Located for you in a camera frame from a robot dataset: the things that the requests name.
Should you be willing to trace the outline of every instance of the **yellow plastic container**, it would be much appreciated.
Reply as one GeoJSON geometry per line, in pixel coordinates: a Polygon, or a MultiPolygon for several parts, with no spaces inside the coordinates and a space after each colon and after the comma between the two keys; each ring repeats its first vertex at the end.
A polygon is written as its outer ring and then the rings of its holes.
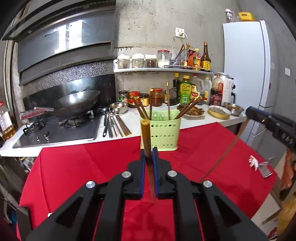
{"type": "MultiPolygon", "coordinates": [[[[151,149],[155,146],[157,147],[158,151],[171,151],[178,149],[177,144],[181,118],[177,120],[174,120],[174,118],[179,113],[179,110],[171,110],[171,120],[168,120],[168,112],[166,110],[152,111],[152,120],[150,121],[151,149]]],[[[143,148],[144,145],[141,132],[141,149],[143,148]]]]}
{"type": "Polygon", "coordinates": [[[241,21],[256,21],[250,12],[239,12],[238,15],[241,21]]]}

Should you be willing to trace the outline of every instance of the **white countertop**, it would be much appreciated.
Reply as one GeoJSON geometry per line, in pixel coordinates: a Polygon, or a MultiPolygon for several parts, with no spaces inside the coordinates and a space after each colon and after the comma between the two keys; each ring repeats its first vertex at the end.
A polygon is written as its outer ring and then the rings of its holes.
{"type": "MultiPolygon", "coordinates": [[[[205,111],[207,111],[207,105],[199,106],[204,108],[205,111]]],[[[161,107],[153,107],[154,110],[167,110],[166,104],[163,104],[161,107]]],[[[128,108],[128,111],[120,116],[124,123],[127,125],[127,127],[132,132],[131,135],[127,137],[121,137],[120,135],[114,138],[109,138],[108,133],[106,137],[103,137],[103,131],[104,131],[104,118],[102,117],[100,120],[100,125],[98,128],[98,135],[95,140],[92,141],[83,141],[83,140],[77,140],[77,141],[70,141],[67,143],[60,143],[55,145],[47,145],[47,146],[36,146],[36,147],[26,147],[26,148],[12,148],[15,142],[21,137],[23,134],[23,129],[25,128],[25,125],[20,127],[16,134],[8,139],[3,146],[0,149],[0,156],[14,156],[14,157],[35,157],[38,156],[41,152],[42,148],[46,147],[53,147],[53,146],[65,146],[65,145],[77,145],[77,144],[83,144],[83,143],[91,143],[91,142],[100,142],[100,141],[110,141],[114,139],[121,139],[121,138],[129,138],[129,137],[136,137],[140,136],[140,121],[139,121],[139,114],[137,109],[131,109],[128,108]]],[[[181,126],[180,129],[190,128],[194,126],[201,126],[205,124],[210,124],[214,122],[219,122],[223,126],[232,126],[241,122],[244,122],[247,117],[244,113],[242,113],[239,117],[230,116],[230,119],[228,120],[220,120],[215,117],[212,117],[208,113],[206,113],[206,116],[202,119],[181,119],[181,126]]]]}

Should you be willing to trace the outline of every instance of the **white plastic hand figurine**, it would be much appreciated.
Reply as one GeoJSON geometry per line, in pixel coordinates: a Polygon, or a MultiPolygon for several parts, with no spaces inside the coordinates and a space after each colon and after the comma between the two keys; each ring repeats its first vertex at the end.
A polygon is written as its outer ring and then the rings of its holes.
{"type": "Polygon", "coordinates": [[[259,167],[259,163],[258,163],[258,160],[254,156],[252,156],[252,155],[250,156],[249,163],[250,163],[250,167],[254,166],[255,171],[257,171],[257,169],[259,167]]]}

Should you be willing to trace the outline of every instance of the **brown glass bottle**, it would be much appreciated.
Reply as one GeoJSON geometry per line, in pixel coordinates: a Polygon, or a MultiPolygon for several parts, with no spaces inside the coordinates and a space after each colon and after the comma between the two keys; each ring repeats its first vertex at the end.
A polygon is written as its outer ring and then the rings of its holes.
{"type": "Polygon", "coordinates": [[[204,53],[200,58],[200,67],[204,68],[203,71],[210,71],[211,70],[211,59],[209,57],[209,52],[207,50],[207,42],[204,42],[204,53]]]}

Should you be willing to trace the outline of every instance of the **black backsplash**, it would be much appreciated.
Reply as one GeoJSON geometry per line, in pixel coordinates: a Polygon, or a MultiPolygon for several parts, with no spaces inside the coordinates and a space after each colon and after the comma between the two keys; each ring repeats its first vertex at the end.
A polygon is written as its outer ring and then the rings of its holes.
{"type": "Polygon", "coordinates": [[[26,110],[32,110],[34,106],[51,107],[53,101],[84,90],[100,90],[100,99],[96,105],[108,107],[116,102],[115,74],[73,80],[27,96],[23,101],[26,110]]]}

